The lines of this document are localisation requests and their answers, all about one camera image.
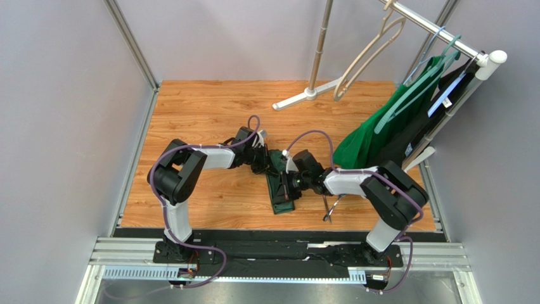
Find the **dark green cloth napkin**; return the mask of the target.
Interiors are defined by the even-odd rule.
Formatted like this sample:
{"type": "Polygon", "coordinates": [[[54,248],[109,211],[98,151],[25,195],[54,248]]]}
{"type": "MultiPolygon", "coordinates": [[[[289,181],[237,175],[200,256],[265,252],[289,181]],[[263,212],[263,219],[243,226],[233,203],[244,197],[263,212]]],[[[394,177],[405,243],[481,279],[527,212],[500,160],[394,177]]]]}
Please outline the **dark green cloth napkin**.
{"type": "Polygon", "coordinates": [[[269,173],[266,174],[266,179],[271,206],[275,215],[292,212],[295,209],[294,201],[285,199],[281,173],[286,170],[286,160],[283,160],[282,156],[281,150],[269,150],[271,168],[269,173]]]}

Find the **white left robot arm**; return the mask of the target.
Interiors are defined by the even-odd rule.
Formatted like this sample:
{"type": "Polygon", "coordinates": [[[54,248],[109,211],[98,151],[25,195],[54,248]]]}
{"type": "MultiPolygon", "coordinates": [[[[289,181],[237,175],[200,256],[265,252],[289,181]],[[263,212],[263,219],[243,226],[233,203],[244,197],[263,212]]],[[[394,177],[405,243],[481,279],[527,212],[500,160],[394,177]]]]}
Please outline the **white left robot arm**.
{"type": "Polygon", "coordinates": [[[166,240],[185,246],[192,235],[188,200],[204,170],[249,165],[253,174],[276,176],[265,143],[267,132],[241,127],[225,143],[187,144],[172,140],[148,173],[147,181],[162,203],[166,240]]]}

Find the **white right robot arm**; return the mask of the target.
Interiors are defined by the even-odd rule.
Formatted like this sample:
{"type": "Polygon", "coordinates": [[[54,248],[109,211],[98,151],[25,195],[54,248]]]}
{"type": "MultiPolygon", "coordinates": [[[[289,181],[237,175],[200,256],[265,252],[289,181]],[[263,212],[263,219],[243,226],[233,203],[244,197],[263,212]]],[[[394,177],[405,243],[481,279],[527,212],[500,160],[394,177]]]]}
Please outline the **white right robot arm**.
{"type": "Polygon", "coordinates": [[[285,164],[280,172],[284,199],[296,200],[303,191],[322,196],[360,196],[367,199],[379,219],[368,233],[365,245],[370,253],[382,254],[416,220],[423,216],[428,194],[392,161],[364,169],[323,168],[312,153],[280,155],[285,164]]]}

